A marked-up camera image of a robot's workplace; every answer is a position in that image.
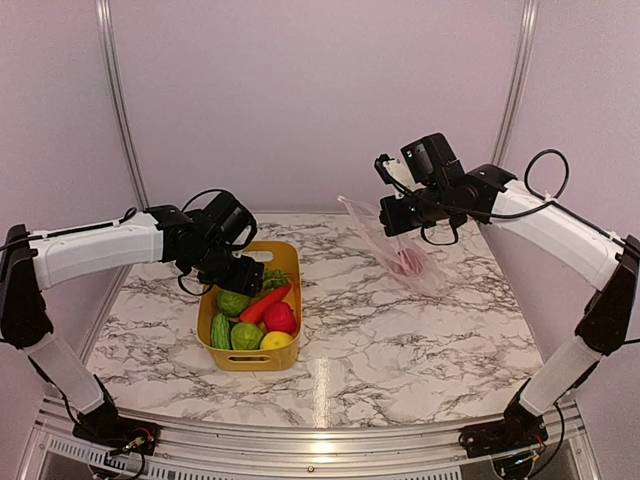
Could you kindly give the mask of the green toy cabbage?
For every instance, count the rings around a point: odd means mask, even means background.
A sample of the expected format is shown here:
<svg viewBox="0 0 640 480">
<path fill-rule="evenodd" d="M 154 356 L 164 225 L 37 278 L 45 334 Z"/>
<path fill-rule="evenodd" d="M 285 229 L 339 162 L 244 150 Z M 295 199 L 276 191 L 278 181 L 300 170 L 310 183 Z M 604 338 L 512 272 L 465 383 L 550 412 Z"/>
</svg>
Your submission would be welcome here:
<svg viewBox="0 0 640 480">
<path fill-rule="evenodd" d="M 216 297 L 219 311 L 230 318 L 238 318 L 250 302 L 250 297 L 227 290 L 220 290 Z"/>
</svg>

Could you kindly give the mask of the clear zip top bag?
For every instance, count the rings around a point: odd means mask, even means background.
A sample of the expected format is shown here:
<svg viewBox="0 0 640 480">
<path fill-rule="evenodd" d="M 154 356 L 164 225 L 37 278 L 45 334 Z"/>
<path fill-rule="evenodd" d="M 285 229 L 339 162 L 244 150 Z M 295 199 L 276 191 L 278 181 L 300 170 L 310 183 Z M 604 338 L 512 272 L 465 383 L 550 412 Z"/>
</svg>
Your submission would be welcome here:
<svg viewBox="0 0 640 480">
<path fill-rule="evenodd" d="M 441 269 L 418 243 L 411 238 L 387 237 L 378 219 L 379 210 L 366 202 L 347 199 L 340 195 L 337 200 L 345 207 L 355 230 L 364 241 L 370 253 L 383 269 L 398 283 L 424 296 L 441 296 L 447 291 L 447 283 Z M 404 248 L 421 249 L 428 257 L 429 270 L 419 277 L 402 277 L 391 270 L 397 252 Z"/>
</svg>

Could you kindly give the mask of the red toy apple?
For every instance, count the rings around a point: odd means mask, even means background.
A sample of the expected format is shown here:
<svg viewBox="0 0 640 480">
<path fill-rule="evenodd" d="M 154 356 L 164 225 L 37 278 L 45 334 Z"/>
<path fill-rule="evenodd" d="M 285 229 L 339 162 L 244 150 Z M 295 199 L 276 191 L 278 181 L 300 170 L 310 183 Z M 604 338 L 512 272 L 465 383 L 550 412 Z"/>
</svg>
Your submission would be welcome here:
<svg viewBox="0 0 640 480">
<path fill-rule="evenodd" d="M 262 317 L 269 332 L 278 331 L 293 334 L 297 329 L 297 320 L 289 304 L 276 302 L 269 306 Z"/>
</svg>

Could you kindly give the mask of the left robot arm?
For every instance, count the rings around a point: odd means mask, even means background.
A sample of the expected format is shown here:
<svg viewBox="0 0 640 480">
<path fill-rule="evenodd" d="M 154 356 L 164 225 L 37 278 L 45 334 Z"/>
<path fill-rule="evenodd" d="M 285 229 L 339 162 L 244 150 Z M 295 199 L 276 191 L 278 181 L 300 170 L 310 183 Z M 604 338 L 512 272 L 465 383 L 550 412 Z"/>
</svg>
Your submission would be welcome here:
<svg viewBox="0 0 640 480">
<path fill-rule="evenodd" d="M 253 215 L 221 193 L 204 209 L 150 207 L 121 219 L 56 231 L 13 226 L 1 248 L 1 340 L 21 350 L 84 417 L 106 445 L 126 423 L 73 349 L 55 333 L 43 291 L 122 266 L 172 263 L 182 277 L 244 296 L 262 288 L 264 266 L 243 251 L 257 233 Z"/>
</svg>

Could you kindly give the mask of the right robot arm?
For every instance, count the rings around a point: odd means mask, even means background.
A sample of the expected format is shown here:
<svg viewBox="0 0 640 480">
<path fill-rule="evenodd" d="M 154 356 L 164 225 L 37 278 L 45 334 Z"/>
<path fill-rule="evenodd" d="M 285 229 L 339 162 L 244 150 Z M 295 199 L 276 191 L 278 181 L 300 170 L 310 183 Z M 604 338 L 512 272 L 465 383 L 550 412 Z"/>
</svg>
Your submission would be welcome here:
<svg viewBox="0 0 640 480">
<path fill-rule="evenodd" d="M 426 230 L 441 220 L 451 227 L 472 218 L 524 238 L 582 276 L 595 290 L 566 340 L 514 396 L 495 430 L 506 448 L 534 431 L 534 419 L 567 391 L 580 385 L 600 360 L 627 344 L 639 275 L 639 243 L 600 230 L 569 213 L 554 198 L 530 191 L 524 182 L 495 165 L 466 172 L 457 161 L 413 174 L 420 188 L 398 179 L 410 168 L 383 155 L 374 167 L 395 188 L 380 202 L 387 236 Z"/>
</svg>

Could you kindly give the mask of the green toy grapes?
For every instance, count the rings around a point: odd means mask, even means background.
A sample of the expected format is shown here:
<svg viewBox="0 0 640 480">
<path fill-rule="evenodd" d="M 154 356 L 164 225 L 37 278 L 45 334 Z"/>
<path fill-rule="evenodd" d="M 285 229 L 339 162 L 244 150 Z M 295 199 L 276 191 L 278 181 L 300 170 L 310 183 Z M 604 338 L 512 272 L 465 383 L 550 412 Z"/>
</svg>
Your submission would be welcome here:
<svg viewBox="0 0 640 480">
<path fill-rule="evenodd" d="M 288 274 L 276 269 L 265 270 L 263 273 L 262 292 L 267 293 L 289 284 Z"/>
</svg>

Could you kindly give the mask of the orange toy carrot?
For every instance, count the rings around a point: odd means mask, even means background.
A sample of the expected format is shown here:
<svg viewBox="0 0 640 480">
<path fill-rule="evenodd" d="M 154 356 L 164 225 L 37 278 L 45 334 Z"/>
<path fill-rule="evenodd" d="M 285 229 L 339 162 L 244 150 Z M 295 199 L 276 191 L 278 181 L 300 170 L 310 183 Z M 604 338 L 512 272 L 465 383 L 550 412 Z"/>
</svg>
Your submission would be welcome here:
<svg viewBox="0 0 640 480">
<path fill-rule="evenodd" d="M 264 298 L 256 301 L 245 309 L 239 316 L 239 320 L 244 323 L 258 325 L 262 322 L 262 318 L 266 310 L 272 305 L 281 302 L 292 288 L 291 284 L 279 287 L 266 295 Z"/>
</svg>

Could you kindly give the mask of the yellow plastic basket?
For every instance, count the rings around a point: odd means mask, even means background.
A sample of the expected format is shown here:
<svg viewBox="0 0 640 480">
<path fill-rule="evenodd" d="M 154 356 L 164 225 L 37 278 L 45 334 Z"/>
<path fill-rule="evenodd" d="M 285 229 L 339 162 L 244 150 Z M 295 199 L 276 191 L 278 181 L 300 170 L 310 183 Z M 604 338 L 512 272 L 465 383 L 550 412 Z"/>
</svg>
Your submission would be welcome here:
<svg viewBox="0 0 640 480">
<path fill-rule="evenodd" d="M 211 292 L 204 295 L 200 300 L 197 336 L 200 343 L 213 358 L 216 366 L 221 370 L 234 372 L 286 370 L 296 362 L 299 339 L 303 329 L 301 272 L 298 252 L 292 245 L 281 241 L 253 242 L 250 244 L 248 251 L 252 254 L 270 254 L 272 258 L 264 263 L 265 270 L 279 269 L 288 274 L 289 284 L 292 285 L 292 288 L 281 302 L 290 305 L 297 320 L 296 332 L 290 334 L 293 337 L 293 341 L 283 348 L 274 350 L 261 350 L 260 347 L 258 350 L 218 350 L 212 348 L 210 342 L 212 320 L 218 313 L 221 313 L 216 304 L 216 297 L 221 290 L 218 287 L 213 288 Z M 249 306 L 271 292 L 261 292 L 252 297 Z M 241 322 L 239 317 L 227 318 L 231 329 Z M 269 333 L 263 320 L 257 326 L 264 332 L 264 336 Z"/>
</svg>

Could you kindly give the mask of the green toy bitter gourd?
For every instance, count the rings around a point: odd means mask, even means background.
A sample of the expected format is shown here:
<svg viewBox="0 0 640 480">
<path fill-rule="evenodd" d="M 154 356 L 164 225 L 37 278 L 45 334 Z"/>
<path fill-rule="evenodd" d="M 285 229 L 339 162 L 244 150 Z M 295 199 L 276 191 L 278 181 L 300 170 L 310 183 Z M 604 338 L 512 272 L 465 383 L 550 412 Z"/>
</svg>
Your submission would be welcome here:
<svg viewBox="0 0 640 480">
<path fill-rule="evenodd" d="M 231 350 L 231 326 L 224 313 L 218 313 L 212 320 L 210 342 L 211 347 L 218 350 Z"/>
</svg>

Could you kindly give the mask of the yellow toy lemon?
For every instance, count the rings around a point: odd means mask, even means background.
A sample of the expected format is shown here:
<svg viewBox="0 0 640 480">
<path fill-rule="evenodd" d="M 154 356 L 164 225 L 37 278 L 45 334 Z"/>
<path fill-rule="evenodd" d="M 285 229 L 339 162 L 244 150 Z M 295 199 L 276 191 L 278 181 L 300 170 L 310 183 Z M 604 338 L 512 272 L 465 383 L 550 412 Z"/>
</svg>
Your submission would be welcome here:
<svg viewBox="0 0 640 480">
<path fill-rule="evenodd" d="M 272 331 L 267 333 L 260 344 L 261 350 L 274 350 L 283 348 L 293 341 L 293 337 L 281 331 Z"/>
</svg>

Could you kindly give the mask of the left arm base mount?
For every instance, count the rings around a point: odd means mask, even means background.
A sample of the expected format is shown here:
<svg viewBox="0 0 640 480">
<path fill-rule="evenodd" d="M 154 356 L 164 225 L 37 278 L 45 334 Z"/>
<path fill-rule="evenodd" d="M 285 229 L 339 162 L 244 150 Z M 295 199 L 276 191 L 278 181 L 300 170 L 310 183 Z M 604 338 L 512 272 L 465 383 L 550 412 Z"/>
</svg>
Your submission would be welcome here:
<svg viewBox="0 0 640 480">
<path fill-rule="evenodd" d="M 114 455 L 136 452 L 150 456 L 160 432 L 156 423 L 121 416 L 109 399 L 87 414 L 78 413 L 73 429 L 75 437 L 109 447 Z"/>
</svg>

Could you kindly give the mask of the right aluminium frame post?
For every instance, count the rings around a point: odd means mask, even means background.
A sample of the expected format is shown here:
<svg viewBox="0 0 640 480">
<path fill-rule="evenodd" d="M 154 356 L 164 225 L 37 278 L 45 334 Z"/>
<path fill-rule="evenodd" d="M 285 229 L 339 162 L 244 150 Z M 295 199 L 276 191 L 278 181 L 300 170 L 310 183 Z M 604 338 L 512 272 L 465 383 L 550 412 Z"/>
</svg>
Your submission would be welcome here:
<svg viewBox="0 0 640 480">
<path fill-rule="evenodd" d="M 523 3 L 511 80 L 491 156 L 491 163 L 498 167 L 504 166 L 519 108 L 524 97 L 534 47 L 538 11 L 538 0 L 526 0 Z"/>
</svg>

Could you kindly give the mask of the aluminium frame post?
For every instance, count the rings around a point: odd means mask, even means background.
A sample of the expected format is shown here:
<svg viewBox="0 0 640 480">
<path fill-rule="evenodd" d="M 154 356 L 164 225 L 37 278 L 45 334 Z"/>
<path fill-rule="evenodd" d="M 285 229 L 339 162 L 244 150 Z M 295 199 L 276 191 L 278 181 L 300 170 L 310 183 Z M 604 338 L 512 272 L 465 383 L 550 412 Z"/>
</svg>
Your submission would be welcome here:
<svg viewBox="0 0 640 480">
<path fill-rule="evenodd" d="M 110 90 L 118 135 L 122 144 L 126 168 L 137 205 L 139 208 L 144 209 L 150 205 L 149 195 L 145 186 L 127 111 L 118 62 L 111 2 L 108 0 L 97 0 L 95 4 L 107 83 Z"/>
<path fill-rule="evenodd" d="M 526 0 L 523 3 L 511 80 L 491 156 L 491 163 L 498 167 L 504 166 L 519 108 L 524 97 L 534 47 L 538 11 L 538 0 Z"/>
</svg>

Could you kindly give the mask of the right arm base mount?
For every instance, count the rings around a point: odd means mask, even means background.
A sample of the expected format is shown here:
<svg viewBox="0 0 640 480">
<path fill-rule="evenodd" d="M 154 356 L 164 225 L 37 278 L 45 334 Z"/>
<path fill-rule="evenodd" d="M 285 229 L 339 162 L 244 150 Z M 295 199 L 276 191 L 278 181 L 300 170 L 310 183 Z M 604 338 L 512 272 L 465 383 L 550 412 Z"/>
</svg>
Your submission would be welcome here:
<svg viewBox="0 0 640 480">
<path fill-rule="evenodd" d="M 543 417 L 526 410 L 517 393 L 501 419 L 463 427 L 458 443 L 465 449 L 468 458 L 476 458 L 542 445 L 547 439 Z"/>
</svg>

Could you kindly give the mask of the aluminium table front rail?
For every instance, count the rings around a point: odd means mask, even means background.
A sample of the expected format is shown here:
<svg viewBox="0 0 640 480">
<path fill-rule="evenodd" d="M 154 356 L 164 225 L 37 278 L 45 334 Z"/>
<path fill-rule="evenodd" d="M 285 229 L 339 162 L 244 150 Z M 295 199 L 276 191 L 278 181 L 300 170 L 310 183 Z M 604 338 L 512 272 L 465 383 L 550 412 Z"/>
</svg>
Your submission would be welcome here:
<svg viewBox="0 0 640 480">
<path fill-rule="evenodd" d="M 43 400 L 20 462 L 20 479 L 498 479 L 537 446 L 470 458 L 460 445 L 465 421 L 316 429 L 236 425 L 125 410 L 160 427 L 153 454 L 107 455 L 73 437 L 63 403 Z"/>
</svg>

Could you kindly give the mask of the left aluminium frame post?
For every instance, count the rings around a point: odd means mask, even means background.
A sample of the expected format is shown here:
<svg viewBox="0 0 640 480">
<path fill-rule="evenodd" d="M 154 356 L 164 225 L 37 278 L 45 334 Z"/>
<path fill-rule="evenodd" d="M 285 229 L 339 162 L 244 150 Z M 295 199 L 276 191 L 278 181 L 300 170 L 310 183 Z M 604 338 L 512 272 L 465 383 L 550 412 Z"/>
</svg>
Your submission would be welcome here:
<svg viewBox="0 0 640 480">
<path fill-rule="evenodd" d="M 145 186 L 127 111 L 118 62 L 111 2 L 108 0 L 97 0 L 95 4 L 107 83 L 110 90 L 118 135 L 122 144 L 126 168 L 137 205 L 139 208 L 144 209 L 150 205 L 149 195 Z"/>
</svg>

